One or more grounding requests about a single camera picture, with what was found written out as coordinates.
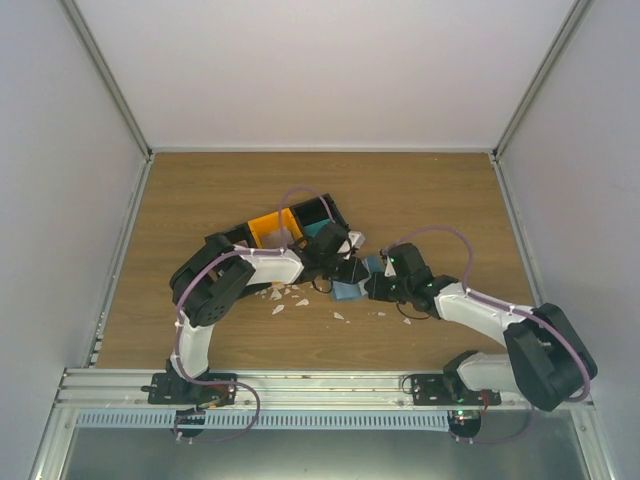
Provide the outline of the teal card holder wallet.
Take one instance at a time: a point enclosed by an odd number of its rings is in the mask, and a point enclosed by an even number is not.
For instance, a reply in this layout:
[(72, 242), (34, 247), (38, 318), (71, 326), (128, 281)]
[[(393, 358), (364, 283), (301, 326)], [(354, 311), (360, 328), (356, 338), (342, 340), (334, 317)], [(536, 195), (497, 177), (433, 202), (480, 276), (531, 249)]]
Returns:
[[(364, 259), (365, 267), (368, 271), (368, 275), (374, 272), (383, 272), (384, 267), (378, 256), (370, 255)], [(367, 297), (367, 292), (364, 288), (364, 284), (367, 279), (357, 284), (347, 284), (342, 282), (334, 282), (332, 284), (331, 297), (333, 301), (356, 301)]]

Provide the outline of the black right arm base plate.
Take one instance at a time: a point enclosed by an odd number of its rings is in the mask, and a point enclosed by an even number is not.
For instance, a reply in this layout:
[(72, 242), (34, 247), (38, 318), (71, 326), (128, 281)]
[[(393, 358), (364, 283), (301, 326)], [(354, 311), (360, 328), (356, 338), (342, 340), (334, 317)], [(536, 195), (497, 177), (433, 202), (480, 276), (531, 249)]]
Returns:
[(415, 406), (496, 406), (502, 403), (498, 392), (470, 390), (461, 381), (442, 373), (406, 375), (399, 386), (403, 393), (412, 397)]

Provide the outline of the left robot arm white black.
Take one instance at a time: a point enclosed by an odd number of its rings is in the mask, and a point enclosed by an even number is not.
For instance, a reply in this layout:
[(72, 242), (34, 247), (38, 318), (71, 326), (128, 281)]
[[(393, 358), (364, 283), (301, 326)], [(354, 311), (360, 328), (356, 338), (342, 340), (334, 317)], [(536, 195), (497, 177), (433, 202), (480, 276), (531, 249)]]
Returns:
[(172, 393), (185, 404), (203, 398), (214, 326), (251, 288), (311, 283), (318, 277), (357, 284), (368, 277), (356, 256), (364, 241), (361, 232), (333, 221), (312, 237), (273, 249), (233, 244), (222, 233), (209, 236), (169, 282), (176, 307)]

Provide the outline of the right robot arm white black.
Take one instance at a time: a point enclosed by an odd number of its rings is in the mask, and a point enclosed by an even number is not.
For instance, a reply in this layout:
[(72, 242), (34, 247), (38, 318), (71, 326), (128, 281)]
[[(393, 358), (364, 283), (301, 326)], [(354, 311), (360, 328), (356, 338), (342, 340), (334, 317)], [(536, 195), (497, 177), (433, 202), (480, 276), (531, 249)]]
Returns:
[(564, 311), (555, 304), (509, 304), (480, 294), (455, 277), (435, 276), (417, 247), (384, 253), (384, 268), (364, 288), (372, 300), (410, 304), (429, 317), (454, 322), (499, 343), (503, 354), (469, 350), (443, 368), (443, 393), (464, 405), (482, 390), (521, 395), (550, 412), (590, 393), (597, 365)]

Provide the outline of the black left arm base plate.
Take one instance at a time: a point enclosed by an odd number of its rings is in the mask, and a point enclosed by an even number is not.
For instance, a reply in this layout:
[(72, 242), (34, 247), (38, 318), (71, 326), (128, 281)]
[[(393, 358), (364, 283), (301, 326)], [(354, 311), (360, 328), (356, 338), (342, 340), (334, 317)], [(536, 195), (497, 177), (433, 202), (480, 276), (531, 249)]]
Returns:
[(141, 391), (147, 394), (152, 405), (191, 405), (199, 407), (223, 407), (235, 403), (236, 390), (230, 382), (235, 382), (235, 374), (205, 373), (200, 380), (214, 382), (203, 386), (188, 382), (176, 372), (155, 373), (148, 385)]

